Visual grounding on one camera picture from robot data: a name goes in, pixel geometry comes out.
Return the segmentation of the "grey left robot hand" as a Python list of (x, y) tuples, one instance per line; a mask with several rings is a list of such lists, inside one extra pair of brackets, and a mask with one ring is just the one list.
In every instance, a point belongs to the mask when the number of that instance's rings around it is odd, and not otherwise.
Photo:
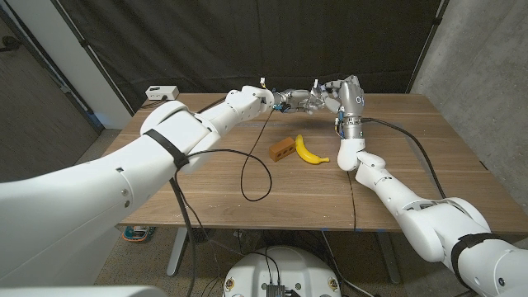
[(273, 108), (281, 113), (305, 112), (312, 114), (325, 106), (320, 96), (307, 90), (288, 89), (283, 92), (274, 92), (273, 97)]

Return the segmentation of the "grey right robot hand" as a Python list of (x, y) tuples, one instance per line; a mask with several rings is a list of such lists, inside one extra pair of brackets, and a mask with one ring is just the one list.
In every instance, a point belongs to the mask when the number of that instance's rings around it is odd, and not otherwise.
[(342, 139), (361, 139), (361, 117), (365, 106), (359, 78), (351, 75), (320, 86), (325, 106), (337, 114), (337, 132)]

